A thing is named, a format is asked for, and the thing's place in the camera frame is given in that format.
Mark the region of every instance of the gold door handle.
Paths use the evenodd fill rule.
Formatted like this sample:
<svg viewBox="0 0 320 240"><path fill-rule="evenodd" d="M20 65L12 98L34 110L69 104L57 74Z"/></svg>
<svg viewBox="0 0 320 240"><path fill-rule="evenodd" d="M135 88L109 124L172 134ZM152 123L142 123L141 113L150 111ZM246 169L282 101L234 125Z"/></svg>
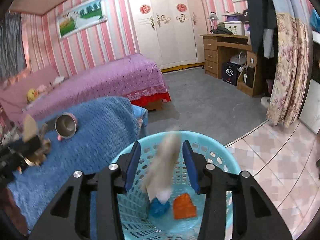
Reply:
<svg viewBox="0 0 320 240"><path fill-rule="evenodd" d="M150 24L151 24L151 27L155 30L155 21L153 20L152 16L150 16Z"/></svg>
<svg viewBox="0 0 320 240"><path fill-rule="evenodd" d="M157 19L157 22L158 22L158 25L159 25L159 27L160 27L160 17L159 17L159 15L158 14L156 14L156 19Z"/></svg>

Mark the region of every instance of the gray curtain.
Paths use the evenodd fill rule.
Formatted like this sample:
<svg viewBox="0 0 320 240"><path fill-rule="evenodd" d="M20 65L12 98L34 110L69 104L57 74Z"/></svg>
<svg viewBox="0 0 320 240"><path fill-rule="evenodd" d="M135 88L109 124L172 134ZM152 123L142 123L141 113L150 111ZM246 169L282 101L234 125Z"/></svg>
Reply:
<svg viewBox="0 0 320 240"><path fill-rule="evenodd" d="M0 78L15 76L27 67L21 25L21 14L8 12L0 23Z"/></svg>

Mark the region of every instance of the blue laundry basket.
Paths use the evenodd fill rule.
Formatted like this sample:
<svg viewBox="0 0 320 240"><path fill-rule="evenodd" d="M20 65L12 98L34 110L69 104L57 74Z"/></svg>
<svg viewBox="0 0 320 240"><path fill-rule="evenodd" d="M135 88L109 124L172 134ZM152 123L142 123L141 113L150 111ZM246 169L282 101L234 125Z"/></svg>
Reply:
<svg viewBox="0 0 320 240"><path fill-rule="evenodd" d="M231 153L216 140L189 131L175 131L180 133L182 142L188 140L194 152L201 153L209 163L213 163L224 171L239 174L240 168ZM168 132L161 132L144 137L139 140L141 144L141 157L132 188L127 195L118 195L119 212L122 229L126 240L196 240L198 238L205 195L197 195L192 189L187 169L182 157L176 162L172 175L173 194L169 202L172 207L173 200L183 193L188 193L193 204L197 207L197 217L175 220L172 208L162 217L154 218L148 215L148 195L141 191L140 185L146 175L148 166L154 158L158 145ZM130 152L133 144L125 148L119 155ZM227 223L226 228L232 224L232 197L227 192Z"/></svg>

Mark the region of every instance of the curtain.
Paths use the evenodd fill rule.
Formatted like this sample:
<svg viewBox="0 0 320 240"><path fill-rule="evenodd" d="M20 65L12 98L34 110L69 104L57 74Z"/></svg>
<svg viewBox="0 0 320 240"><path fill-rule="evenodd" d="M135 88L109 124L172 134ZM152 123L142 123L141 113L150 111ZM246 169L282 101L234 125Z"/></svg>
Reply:
<svg viewBox="0 0 320 240"><path fill-rule="evenodd" d="M267 111L274 125L285 127L298 117L306 90L312 31L306 0L273 0L278 27L278 62Z"/></svg>
<svg viewBox="0 0 320 240"><path fill-rule="evenodd" d="M0 23L0 78L17 75L27 67L22 45L21 14L6 13Z"/></svg>

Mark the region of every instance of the gray carpet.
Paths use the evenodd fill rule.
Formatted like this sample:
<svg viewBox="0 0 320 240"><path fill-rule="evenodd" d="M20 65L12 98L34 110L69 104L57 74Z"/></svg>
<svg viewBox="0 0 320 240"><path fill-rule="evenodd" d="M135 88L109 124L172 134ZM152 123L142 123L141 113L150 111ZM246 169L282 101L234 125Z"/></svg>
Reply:
<svg viewBox="0 0 320 240"><path fill-rule="evenodd" d="M166 73L164 78L172 101L163 104L162 111L148 113L149 134L178 126L226 145L266 120L260 98L249 97L200 67Z"/></svg>

